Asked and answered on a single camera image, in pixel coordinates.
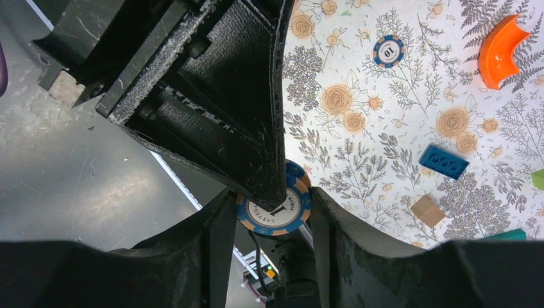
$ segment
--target tablecloth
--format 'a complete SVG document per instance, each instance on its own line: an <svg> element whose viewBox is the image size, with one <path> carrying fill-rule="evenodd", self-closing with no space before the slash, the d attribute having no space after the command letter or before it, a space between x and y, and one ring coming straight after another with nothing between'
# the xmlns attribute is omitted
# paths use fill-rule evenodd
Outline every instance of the tablecloth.
<svg viewBox="0 0 544 308"><path fill-rule="evenodd" d="M297 0L284 54L285 154L345 210L402 241L432 248L522 228L544 237L544 2ZM489 90L479 49L504 17L531 36L520 74ZM378 66L374 45L404 57ZM429 144L467 160L458 180L419 165ZM446 218L410 210L427 195Z"/></svg>

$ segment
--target black device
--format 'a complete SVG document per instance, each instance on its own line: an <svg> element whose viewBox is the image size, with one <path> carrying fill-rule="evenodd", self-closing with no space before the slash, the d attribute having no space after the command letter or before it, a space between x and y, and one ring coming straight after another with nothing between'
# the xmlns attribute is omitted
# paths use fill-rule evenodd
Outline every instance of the black device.
<svg viewBox="0 0 544 308"><path fill-rule="evenodd" d="M285 198L281 72L293 0L37 0L40 85L220 180L208 205L129 250L0 243L0 307L224 307L235 194ZM98 26L93 18L100 16ZM540 307L539 242L403 243L311 189L313 247L257 236L279 265L267 307Z"/></svg>

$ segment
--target blue lego brick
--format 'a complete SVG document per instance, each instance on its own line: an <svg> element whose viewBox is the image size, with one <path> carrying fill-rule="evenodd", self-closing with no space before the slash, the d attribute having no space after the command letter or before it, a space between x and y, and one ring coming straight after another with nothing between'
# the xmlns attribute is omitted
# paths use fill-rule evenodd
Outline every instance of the blue lego brick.
<svg viewBox="0 0 544 308"><path fill-rule="evenodd" d="M468 167L466 160L453 156L432 144L428 146L423 156L421 156L420 164L455 180L459 179L463 171Z"/></svg>
<svg viewBox="0 0 544 308"><path fill-rule="evenodd" d="M507 239L507 240L518 240L526 241L527 234L522 229L511 230L504 233L495 234L493 236L486 237L485 239Z"/></svg>

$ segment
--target toy brick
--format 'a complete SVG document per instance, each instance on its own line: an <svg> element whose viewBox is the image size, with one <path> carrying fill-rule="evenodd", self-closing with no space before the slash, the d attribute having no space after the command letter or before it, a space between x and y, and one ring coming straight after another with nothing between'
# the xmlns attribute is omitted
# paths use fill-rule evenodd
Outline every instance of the toy brick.
<svg viewBox="0 0 544 308"><path fill-rule="evenodd" d="M544 169L532 174L532 184L544 191Z"/></svg>
<svg viewBox="0 0 544 308"><path fill-rule="evenodd" d="M412 212L427 226L434 228L446 214L442 212L429 197L423 196L411 208Z"/></svg>
<svg viewBox="0 0 544 308"><path fill-rule="evenodd" d="M451 155L432 144L421 156L420 164L455 180L458 180L468 167L466 160Z"/></svg>
<svg viewBox="0 0 544 308"><path fill-rule="evenodd" d="M493 236L486 237L485 239L506 239L509 241L519 240L526 241L527 234L522 229L511 230L504 233L495 234Z"/></svg>

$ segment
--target concrete floor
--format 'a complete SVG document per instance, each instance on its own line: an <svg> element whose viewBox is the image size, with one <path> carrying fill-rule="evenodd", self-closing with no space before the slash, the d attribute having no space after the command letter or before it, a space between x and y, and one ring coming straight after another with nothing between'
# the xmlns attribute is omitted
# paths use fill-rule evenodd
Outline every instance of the concrete floor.
<svg viewBox="0 0 544 308"><path fill-rule="evenodd" d="M69 239L129 248L196 212L152 154L94 111L49 97L29 41L48 28L25 0L0 0L10 84L0 98L0 241ZM224 186L171 165L206 204ZM227 307L262 307L232 263Z"/></svg>

